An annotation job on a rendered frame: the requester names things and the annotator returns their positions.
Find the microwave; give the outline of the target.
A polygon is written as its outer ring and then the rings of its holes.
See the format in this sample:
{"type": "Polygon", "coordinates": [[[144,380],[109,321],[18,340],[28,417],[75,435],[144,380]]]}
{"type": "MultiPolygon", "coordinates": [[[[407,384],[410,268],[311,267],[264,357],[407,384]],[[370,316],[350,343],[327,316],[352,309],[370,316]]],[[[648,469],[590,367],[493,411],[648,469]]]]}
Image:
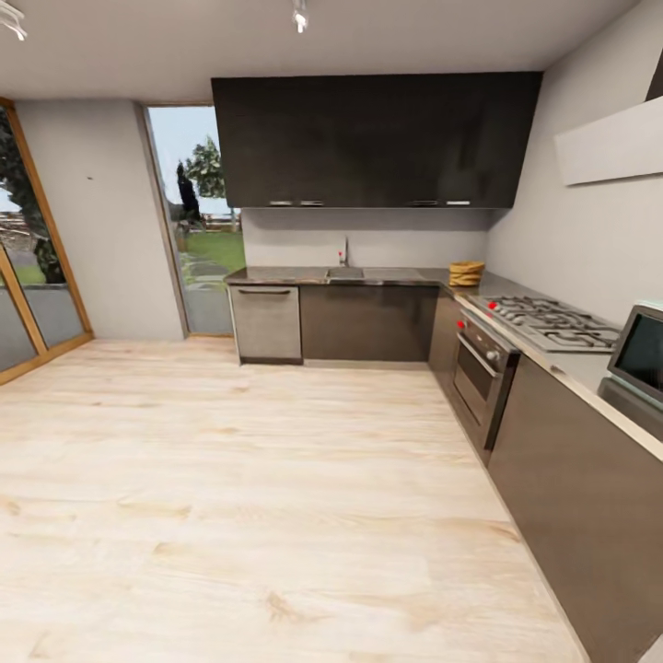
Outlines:
{"type": "Polygon", "coordinates": [[[636,301],[608,371],[663,403],[663,301],[636,301]]]}

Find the popcorn bag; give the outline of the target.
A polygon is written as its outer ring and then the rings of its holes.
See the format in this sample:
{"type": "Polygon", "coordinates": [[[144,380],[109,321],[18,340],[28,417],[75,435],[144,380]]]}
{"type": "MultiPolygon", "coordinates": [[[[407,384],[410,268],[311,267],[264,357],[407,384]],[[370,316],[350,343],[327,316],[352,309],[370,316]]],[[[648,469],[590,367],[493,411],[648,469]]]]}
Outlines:
{"type": "Polygon", "coordinates": [[[450,277],[449,285],[479,286],[482,281],[482,271],[485,262],[461,261],[448,265],[450,277]]]}

